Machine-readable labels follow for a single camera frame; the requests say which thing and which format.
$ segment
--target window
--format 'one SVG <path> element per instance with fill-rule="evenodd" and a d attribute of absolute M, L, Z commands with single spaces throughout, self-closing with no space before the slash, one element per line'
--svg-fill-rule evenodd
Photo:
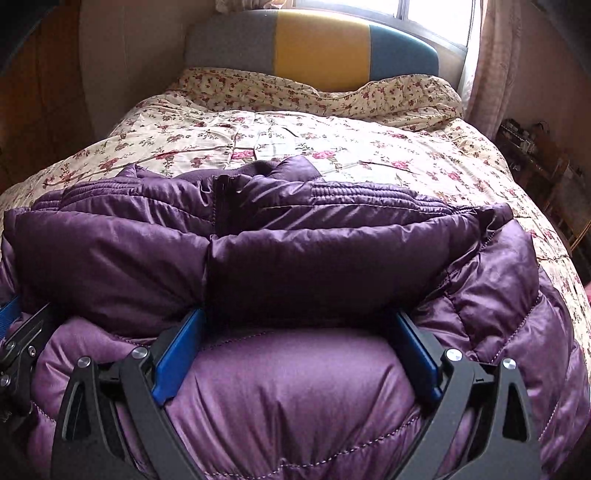
<path fill-rule="evenodd" d="M 475 0 L 295 0 L 297 8 L 343 12 L 423 37 L 465 57 Z"/>

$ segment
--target floral bedspread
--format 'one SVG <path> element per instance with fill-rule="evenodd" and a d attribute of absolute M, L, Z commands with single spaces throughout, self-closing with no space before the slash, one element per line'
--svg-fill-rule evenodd
<path fill-rule="evenodd" d="M 591 312 L 560 238 L 462 113 L 451 86 L 425 75 L 324 93 L 259 73 L 188 69 L 168 91 L 137 104 L 109 138 L 7 190 L 0 211 L 112 177 L 128 163 L 172 177 L 298 154 L 327 180 L 392 183 L 461 205 L 507 202 L 531 233 L 591 366 Z"/>

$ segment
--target headboard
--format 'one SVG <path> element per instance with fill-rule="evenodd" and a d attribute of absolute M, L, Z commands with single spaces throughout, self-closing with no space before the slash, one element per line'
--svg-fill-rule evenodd
<path fill-rule="evenodd" d="M 197 24 L 187 36 L 185 65 L 267 73 L 325 92 L 439 74 L 435 49 L 411 35 L 348 15 L 297 9 L 217 15 Z"/>

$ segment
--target purple down jacket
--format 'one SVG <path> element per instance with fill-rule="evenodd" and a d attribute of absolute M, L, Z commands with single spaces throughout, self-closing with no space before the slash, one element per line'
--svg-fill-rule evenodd
<path fill-rule="evenodd" d="M 45 475 L 76 360 L 122 359 L 194 306 L 215 333 L 167 412 L 211 479 L 384 478 L 424 422 L 396 355 L 363 329 L 390 302 L 444 347 L 517 361 L 545 476 L 589 419 L 569 313 L 507 205 L 325 182 L 303 157 L 176 179 L 128 166 L 7 212 L 2 253 L 0 300 L 19 292 L 25 312 L 53 301 L 77 314 L 34 373 L 28 454 Z"/>

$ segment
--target pink curtain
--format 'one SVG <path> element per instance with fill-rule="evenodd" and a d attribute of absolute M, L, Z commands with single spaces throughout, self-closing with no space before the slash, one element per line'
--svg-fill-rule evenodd
<path fill-rule="evenodd" d="M 475 71 L 464 72 L 464 118 L 493 139 L 513 90 L 521 49 L 520 0 L 481 0 Z"/>
<path fill-rule="evenodd" d="M 291 0 L 216 0 L 216 10 L 223 14 L 241 12 L 243 10 L 259 10 L 281 8 Z"/>

